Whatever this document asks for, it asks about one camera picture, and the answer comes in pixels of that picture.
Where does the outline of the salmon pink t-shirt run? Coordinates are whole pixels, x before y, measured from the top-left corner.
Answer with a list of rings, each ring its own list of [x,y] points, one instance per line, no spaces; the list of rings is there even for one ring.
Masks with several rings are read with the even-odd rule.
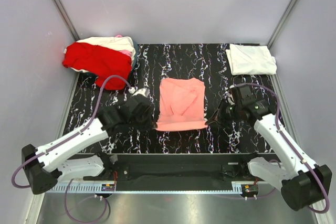
[[[165,78],[160,83],[160,114],[156,130],[176,132],[207,128],[204,82]]]

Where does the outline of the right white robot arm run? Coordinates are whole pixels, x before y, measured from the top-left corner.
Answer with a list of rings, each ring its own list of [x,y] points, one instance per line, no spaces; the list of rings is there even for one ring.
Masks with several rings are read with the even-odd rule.
[[[276,100],[277,107],[273,109],[265,100],[256,98],[254,87],[267,90],[277,98],[272,89],[255,83],[234,84],[229,88],[228,100],[221,100],[206,125],[225,127],[228,121],[249,123],[270,145],[282,165],[273,165],[258,154],[250,154],[249,159],[240,162],[239,176],[267,182],[281,192],[294,211],[308,207],[316,214],[326,214],[330,209],[331,169],[309,157],[280,123],[280,100]]]

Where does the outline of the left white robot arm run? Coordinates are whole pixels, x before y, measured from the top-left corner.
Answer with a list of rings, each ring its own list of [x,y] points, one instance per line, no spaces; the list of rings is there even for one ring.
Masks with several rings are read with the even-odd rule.
[[[128,128],[153,127],[151,102],[147,89],[140,89],[126,101],[101,108],[86,124],[40,147],[22,148],[23,170],[32,193],[39,195],[59,182],[73,178],[107,180],[115,171],[108,155],[98,152],[88,158],[73,156],[88,146]]]

